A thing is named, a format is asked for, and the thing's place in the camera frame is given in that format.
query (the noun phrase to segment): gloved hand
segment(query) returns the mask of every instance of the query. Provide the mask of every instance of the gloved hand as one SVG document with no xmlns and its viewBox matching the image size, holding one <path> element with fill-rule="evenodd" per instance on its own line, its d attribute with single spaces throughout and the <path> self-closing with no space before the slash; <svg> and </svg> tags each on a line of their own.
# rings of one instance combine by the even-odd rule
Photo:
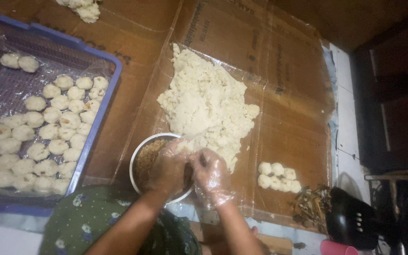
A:
<svg viewBox="0 0 408 255">
<path fill-rule="evenodd" d="M 183 138 L 176 138 L 159 151 L 153 167 L 149 170 L 147 189 L 160 190 L 170 198 L 183 190 L 188 153 L 176 150 L 177 145 L 183 141 Z"/>
<path fill-rule="evenodd" d="M 223 158 L 204 148 L 191 155 L 190 161 L 194 169 L 196 195 L 209 210 L 234 198 L 230 172 Z"/>
</svg>

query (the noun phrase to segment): floor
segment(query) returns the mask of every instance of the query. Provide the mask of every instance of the floor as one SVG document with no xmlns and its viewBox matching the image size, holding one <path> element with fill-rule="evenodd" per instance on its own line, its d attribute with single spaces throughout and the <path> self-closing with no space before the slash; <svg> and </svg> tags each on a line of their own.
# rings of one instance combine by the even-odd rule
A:
<svg viewBox="0 0 408 255">
<path fill-rule="evenodd" d="M 339 131 L 336 140 L 336 177 L 334 184 L 343 188 L 351 195 L 370 203 L 368 183 L 364 180 L 363 167 L 360 165 L 357 130 L 355 124 L 354 94 L 348 54 L 331 45 L 333 61 L 336 66 L 338 123 Z M 170 205 L 170 211 L 179 217 L 188 217 L 192 221 L 202 221 L 192 206 L 183 204 Z M 8 216 L 0 217 L 0 225 L 9 225 Z M 320 242 L 326 239 L 320 235 L 304 230 L 292 229 L 268 222 L 257 222 L 246 219 L 250 226 L 257 226 L 259 233 L 277 237 L 290 238 L 294 243 L 304 242 L 307 247 L 294 249 L 293 254 L 320 254 Z M 5 228 L 0 226 L 0 254 L 36 254 L 42 235 L 32 232 Z"/>
</svg>

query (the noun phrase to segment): cardboard sheet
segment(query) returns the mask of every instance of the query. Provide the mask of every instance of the cardboard sheet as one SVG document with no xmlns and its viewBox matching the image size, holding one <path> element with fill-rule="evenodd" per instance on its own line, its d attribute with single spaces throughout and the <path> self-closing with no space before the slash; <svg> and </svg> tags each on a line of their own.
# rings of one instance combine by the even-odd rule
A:
<svg viewBox="0 0 408 255">
<path fill-rule="evenodd" d="M 169 132 L 156 99 L 174 73 L 174 42 L 221 64 L 247 85 L 246 103 L 261 109 L 241 140 L 232 175 L 241 212 L 297 227 L 287 205 L 295 194 L 260 188 L 257 166 L 268 161 L 292 167 L 303 187 L 331 183 L 328 120 L 335 104 L 319 33 L 263 0 L 113 0 L 100 11 L 96 23 L 86 24 L 54 0 L 0 0 L 0 13 L 81 38 L 125 65 L 85 184 L 131 185 L 135 148 L 152 134 Z"/>
</svg>

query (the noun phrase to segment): pink plastic cup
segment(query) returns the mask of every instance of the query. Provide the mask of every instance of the pink plastic cup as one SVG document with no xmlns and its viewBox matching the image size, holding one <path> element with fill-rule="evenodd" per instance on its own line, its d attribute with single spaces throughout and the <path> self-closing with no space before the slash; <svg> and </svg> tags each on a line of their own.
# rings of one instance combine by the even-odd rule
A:
<svg viewBox="0 0 408 255">
<path fill-rule="evenodd" d="M 320 253 L 322 253 L 322 255 L 358 255 L 358 251 L 354 247 L 328 240 L 324 240 L 320 243 Z"/>
</svg>

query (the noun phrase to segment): metal bowl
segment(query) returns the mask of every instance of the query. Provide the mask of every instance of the metal bowl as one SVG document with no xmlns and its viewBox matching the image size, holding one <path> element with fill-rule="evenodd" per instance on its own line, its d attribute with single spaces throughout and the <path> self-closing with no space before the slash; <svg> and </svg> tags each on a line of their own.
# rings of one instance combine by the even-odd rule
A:
<svg viewBox="0 0 408 255">
<path fill-rule="evenodd" d="M 130 160 L 130 181 L 132 182 L 133 188 L 135 188 L 136 192 L 140 195 L 142 195 L 143 193 L 138 189 L 138 187 L 136 186 L 135 183 L 135 179 L 133 178 L 133 163 L 135 162 L 135 158 L 138 155 L 138 152 L 141 150 L 141 148 L 143 148 L 144 146 L 151 144 L 157 140 L 172 140 L 175 138 L 179 138 L 179 135 L 173 134 L 173 133 L 160 133 L 160 134 L 156 134 L 153 136 L 150 136 L 148 138 L 146 138 L 141 144 L 138 145 L 138 147 L 136 148 L 135 152 L 132 155 L 132 159 Z M 171 201 L 168 201 L 166 204 L 172 204 L 172 203 L 176 203 L 179 202 L 180 200 L 184 199 L 186 196 L 188 196 L 188 194 L 190 194 L 190 192 L 193 190 L 193 185 L 187 190 L 187 192 L 185 192 L 184 194 L 182 194 L 181 196 L 179 196 L 178 198 L 175 198 Z"/>
</svg>

